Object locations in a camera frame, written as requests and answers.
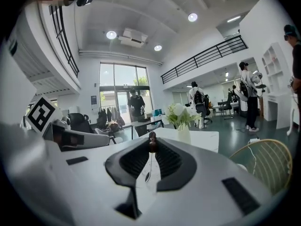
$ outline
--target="sign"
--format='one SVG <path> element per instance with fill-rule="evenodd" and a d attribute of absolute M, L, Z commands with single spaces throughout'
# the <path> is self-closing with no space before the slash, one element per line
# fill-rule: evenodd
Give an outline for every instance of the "sign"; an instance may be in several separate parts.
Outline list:
<path fill-rule="evenodd" d="M 91 107 L 92 107 L 92 109 L 97 108 L 97 97 L 96 96 L 91 96 Z"/>
<path fill-rule="evenodd" d="M 52 105 L 44 95 L 32 106 L 26 116 L 26 120 L 32 128 L 41 135 L 44 134 L 48 125 L 57 119 L 62 119 L 60 109 Z"/>

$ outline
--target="small figurine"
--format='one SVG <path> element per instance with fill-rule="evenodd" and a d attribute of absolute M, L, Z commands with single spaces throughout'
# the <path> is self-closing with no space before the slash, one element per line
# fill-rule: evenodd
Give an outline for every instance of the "small figurine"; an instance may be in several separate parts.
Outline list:
<path fill-rule="evenodd" d="M 156 141 L 156 133 L 152 131 L 149 135 L 149 139 L 150 139 L 150 152 L 155 153 L 158 146 Z"/>

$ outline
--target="air conditioner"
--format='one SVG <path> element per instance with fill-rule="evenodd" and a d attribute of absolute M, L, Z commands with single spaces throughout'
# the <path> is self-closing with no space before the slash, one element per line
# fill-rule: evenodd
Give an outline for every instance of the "air conditioner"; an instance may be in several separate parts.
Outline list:
<path fill-rule="evenodd" d="M 132 46 L 135 48 L 141 48 L 147 38 L 147 35 L 142 34 L 139 31 L 126 28 L 123 32 L 123 36 L 119 36 L 118 39 L 121 41 L 121 44 Z"/>

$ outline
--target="rattan chair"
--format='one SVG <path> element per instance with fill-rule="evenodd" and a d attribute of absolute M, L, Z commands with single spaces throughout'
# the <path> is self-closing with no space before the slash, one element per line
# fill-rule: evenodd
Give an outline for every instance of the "rattan chair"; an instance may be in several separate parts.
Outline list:
<path fill-rule="evenodd" d="M 272 194 L 278 193 L 290 182 L 292 156 L 280 141 L 265 139 L 250 143 L 235 152 L 230 159 L 244 165 L 249 173 L 269 188 Z"/>

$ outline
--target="person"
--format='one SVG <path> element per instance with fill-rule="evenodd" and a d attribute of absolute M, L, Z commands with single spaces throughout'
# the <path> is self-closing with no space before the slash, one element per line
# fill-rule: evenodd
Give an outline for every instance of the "person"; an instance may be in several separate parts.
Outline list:
<path fill-rule="evenodd" d="M 241 62 L 239 67 L 241 69 L 241 81 L 246 86 L 248 92 L 248 112 L 246 120 L 246 129 L 249 129 L 250 132 L 257 132 L 259 128 L 255 127 L 255 121 L 257 117 L 258 110 L 258 101 L 257 101 L 257 90 L 255 83 L 258 84 L 262 78 L 261 73 L 252 74 L 248 71 L 248 63 Z"/>
<path fill-rule="evenodd" d="M 192 88 L 189 90 L 189 100 L 190 100 L 190 104 L 193 106 L 193 108 L 195 108 L 194 96 L 196 92 L 197 91 L 200 92 L 203 96 L 204 96 L 204 92 L 200 87 L 198 87 L 198 84 L 195 81 L 191 83 L 191 86 Z"/>
<path fill-rule="evenodd" d="M 232 86 L 232 100 L 233 100 L 233 102 L 237 102 L 237 96 L 236 96 L 236 94 L 235 94 L 235 92 L 234 92 L 234 90 L 236 89 L 236 85 L 233 85 Z"/>
<path fill-rule="evenodd" d="M 200 87 L 198 87 L 198 84 L 195 81 L 193 81 L 191 83 L 191 86 L 192 86 L 192 88 L 189 90 L 190 104 L 191 104 L 191 107 L 196 110 L 196 105 L 195 105 L 195 101 L 194 101 L 194 97 L 196 95 L 196 92 L 198 91 L 203 98 L 204 98 L 204 92 Z M 200 120 L 196 120 L 195 124 L 200 129 L 203 129 L 204 128 L 204 118 L 201 117 Z"/>
<path fill-rule="evenodd" d="M 293 84 L 292 89 L 297 94 L 299 108 L 299 124 L 301 122 L 301 42 L 294 26 L 284 26 L 284 39 L 293 47 Z"/>
<path fill-rule="evenodd" d="M 232 99 L 232 92 L 231 92 L 231 89 L 228 88 L 228 97 L 231 97 L 231 102 L 233 102 L 233 99 Z"/>
<path fill-rule="evenodd" d="M 130 90 L 131 97 L 128 100 L 128 108 L 129 111 L 133 117 L 133 121 L 139 121 L 143 120 L 144 117 L 144 107 L 145 107 L 145 102 L 143 101 L 143 98 L 139 95 L 136 94 L 135 89 Z M 147 126 L 140 126 L 140 127 L 135 127 L 138 136 L 142 136 L 147 133 Z"/>

